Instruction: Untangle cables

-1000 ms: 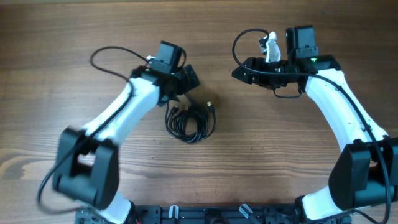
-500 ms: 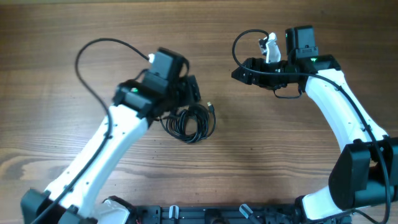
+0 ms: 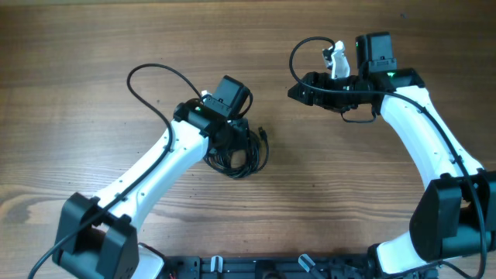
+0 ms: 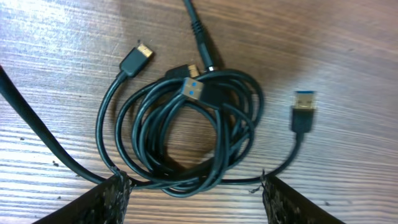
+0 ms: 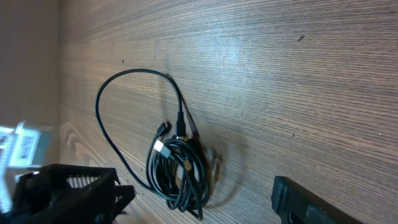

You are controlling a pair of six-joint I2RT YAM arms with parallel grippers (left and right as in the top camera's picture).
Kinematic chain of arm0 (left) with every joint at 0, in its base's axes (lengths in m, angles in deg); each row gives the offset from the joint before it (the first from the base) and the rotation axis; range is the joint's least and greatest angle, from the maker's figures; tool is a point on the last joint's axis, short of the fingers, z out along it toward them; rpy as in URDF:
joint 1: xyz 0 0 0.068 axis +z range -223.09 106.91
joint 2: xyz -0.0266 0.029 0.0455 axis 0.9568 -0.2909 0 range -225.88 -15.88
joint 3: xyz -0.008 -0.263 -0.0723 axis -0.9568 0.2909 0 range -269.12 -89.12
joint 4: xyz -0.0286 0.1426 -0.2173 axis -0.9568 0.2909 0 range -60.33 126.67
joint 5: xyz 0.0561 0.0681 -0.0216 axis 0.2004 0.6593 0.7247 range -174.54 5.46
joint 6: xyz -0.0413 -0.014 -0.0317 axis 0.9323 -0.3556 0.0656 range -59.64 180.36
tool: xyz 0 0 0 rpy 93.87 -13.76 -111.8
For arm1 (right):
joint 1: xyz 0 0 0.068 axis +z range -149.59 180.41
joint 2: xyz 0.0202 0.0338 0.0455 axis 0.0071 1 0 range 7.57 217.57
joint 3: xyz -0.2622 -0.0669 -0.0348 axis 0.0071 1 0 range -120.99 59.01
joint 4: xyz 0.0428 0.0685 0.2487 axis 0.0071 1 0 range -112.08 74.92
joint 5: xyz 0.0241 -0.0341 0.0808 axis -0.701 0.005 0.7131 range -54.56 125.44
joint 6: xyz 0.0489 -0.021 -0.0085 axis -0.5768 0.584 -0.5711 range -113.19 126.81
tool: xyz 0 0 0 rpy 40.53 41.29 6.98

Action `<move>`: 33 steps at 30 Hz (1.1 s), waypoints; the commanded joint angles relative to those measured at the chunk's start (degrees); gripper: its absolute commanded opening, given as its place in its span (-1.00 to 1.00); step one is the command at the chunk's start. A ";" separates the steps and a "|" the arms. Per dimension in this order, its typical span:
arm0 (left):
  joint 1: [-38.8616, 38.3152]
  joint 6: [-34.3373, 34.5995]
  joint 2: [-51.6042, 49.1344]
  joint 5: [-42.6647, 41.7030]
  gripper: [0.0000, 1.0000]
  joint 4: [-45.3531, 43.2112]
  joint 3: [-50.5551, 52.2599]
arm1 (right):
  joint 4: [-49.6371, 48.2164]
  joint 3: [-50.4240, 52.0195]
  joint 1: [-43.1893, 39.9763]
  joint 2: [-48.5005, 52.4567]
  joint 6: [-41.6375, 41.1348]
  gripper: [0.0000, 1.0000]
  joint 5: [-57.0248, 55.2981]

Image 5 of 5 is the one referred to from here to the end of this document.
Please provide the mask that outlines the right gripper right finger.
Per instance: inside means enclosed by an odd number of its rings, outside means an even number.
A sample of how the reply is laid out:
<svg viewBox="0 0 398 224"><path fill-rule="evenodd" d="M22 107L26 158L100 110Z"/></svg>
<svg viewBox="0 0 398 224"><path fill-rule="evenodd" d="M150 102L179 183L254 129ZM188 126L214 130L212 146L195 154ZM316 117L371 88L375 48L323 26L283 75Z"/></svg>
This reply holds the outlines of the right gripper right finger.
<svg viewBox="0 0 398 224"><path fill-rule="evenodd" d="M285 176L274 177L271 201L282 224L362 224Z"/></svg>

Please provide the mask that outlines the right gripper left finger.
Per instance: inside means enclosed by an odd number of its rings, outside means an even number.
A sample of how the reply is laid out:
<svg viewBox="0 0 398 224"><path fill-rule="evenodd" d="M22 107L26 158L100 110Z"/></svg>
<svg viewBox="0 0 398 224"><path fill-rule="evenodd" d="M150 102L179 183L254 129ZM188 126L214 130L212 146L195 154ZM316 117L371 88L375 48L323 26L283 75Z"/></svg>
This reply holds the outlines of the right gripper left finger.
<svg viewBox="0 0 398 224"><path fill-rule="evenodd" d="M19 178L1 223L112 223L134 197L114 168L51 164Z"/></svg>

